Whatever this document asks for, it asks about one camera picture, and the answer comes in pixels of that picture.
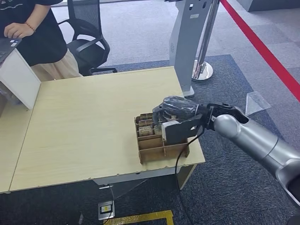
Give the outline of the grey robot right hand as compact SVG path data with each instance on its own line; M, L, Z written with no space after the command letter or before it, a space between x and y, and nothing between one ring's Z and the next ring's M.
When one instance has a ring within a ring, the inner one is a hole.
M155 125L170 121L185 121L197 115L207 115L206 105L201 105L182 96L168 96L152 110L152 119Z

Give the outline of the person's left hand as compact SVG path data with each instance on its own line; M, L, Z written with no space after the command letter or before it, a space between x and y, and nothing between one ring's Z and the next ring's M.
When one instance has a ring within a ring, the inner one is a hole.
M31 36L34 31L26 23L11 23L4 30L4 36L8 38L25 38Z

